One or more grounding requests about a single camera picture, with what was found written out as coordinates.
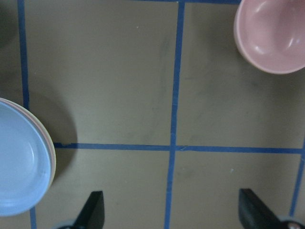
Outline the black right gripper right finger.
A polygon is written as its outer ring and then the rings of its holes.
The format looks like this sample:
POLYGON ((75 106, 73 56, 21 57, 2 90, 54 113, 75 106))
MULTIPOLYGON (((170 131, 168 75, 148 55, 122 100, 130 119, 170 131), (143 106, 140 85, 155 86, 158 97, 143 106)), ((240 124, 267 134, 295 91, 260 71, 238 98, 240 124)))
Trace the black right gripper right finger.
POLYGON ((238 217, 244 229, 285 229, 285 224, 249 188, 241 188, 238 217))

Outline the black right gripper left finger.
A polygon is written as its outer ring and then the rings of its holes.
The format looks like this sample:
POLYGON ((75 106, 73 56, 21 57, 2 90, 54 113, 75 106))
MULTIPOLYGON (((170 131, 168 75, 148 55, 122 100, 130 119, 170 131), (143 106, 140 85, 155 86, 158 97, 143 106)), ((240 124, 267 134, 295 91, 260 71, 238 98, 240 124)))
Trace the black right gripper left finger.
POLYGON ((105 222, 104 198, 102 191, 93 191, 73 226, 77 229, 102 229, 105 222))

